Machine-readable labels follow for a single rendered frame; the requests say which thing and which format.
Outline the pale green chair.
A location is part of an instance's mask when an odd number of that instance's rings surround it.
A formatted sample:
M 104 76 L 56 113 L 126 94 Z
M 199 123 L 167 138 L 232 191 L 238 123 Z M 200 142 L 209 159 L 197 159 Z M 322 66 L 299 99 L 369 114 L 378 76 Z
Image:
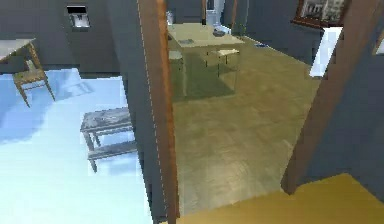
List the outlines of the pale green chair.
M 180 64 L 179 69 L 182 70 L 184 67 L 183 55 L 180 51 L 170 50 L 168 52 L 168 58 L 170 62 L 178 62 Z

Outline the wooden chair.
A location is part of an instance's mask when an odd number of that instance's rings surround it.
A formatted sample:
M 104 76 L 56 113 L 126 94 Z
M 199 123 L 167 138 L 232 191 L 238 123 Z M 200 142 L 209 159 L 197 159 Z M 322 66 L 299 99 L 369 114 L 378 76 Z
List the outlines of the wooden chair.
M 45 71 L 43 69 L 36 68 L 31 60 L 28 60 L 26 64 L 28 66 L 27 71 L 18 72 L 12 75 L 15 87 L 19 91 L 25 104 L 29 106 L 25 91 L 42 86 L 45 86 L 48 89 L 52 99 L 55 100 L 55 96 L 52 92 Z

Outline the white stool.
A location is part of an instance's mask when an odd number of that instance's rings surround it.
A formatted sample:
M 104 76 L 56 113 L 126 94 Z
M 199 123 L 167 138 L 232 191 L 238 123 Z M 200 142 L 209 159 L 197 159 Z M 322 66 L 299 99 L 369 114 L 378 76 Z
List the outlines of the white stool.
M 232 55 L 239 56 L 240 51 L 237 49 L 221 49 L 216 51 L 217 55 L 217 76 L 220 76 L 220 65 L 222 63 L 227 64 L 229 61 L 229 57 Z

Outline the pale green table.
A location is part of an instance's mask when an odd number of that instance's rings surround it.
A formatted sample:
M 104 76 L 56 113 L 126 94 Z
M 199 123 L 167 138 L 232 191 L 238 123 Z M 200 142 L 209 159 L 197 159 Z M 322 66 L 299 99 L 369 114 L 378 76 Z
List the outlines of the pale green table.
M 217 58 L 216 51 L 221 49 L 240 49 L 244 46 L 245 42 L 239 38 L 225 34 L 223 37 L 213 36 L 212 25 L 202 25 L 200 23 L 183 23 L 172 24 L 168 26 L 169 36 L 177 43 L 178 51 L 183 55 L 184 67 L 182 69 L 182 93 L 183 96 L 187 95 L 187 54 L 193 50 L 203 50 L 207 56 L 214 55 Z M 193 39 L 193 44 L 181 45 L 178 40 Z

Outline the grey two-tier bench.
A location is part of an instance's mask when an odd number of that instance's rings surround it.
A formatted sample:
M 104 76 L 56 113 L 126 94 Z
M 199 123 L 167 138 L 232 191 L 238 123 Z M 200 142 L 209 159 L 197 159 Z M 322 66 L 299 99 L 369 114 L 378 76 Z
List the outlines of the grey two-tier bench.
M 102 146 L 99 137 L 130 132 L 132 130 L 133 125 L 127 107 L 87 112 L 84 114 L 80 132 L 88 147 L 87 160 L 94 173 L 97 172 L 97 160 L 119 156 L 137 150 L 134 140 Z

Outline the brown framed window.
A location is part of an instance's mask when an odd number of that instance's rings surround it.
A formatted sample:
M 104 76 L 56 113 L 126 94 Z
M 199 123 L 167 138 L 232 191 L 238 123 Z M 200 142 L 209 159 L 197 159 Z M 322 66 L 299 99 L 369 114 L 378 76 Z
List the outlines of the brown framed window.
M 292 23 L 322 29 L 342 27 L 351 0 L 298 0 Z

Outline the white top wooden table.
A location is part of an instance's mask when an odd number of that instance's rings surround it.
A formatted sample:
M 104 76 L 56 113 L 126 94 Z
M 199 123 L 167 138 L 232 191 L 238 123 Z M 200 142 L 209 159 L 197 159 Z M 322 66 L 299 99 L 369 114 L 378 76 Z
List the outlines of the white top wooden table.
M 32 39 L 0 40 L 0 63 L 7 61 L 12 55 L 23 48 L 27 48 L 36 68 L 41 69 L 39 57 Z

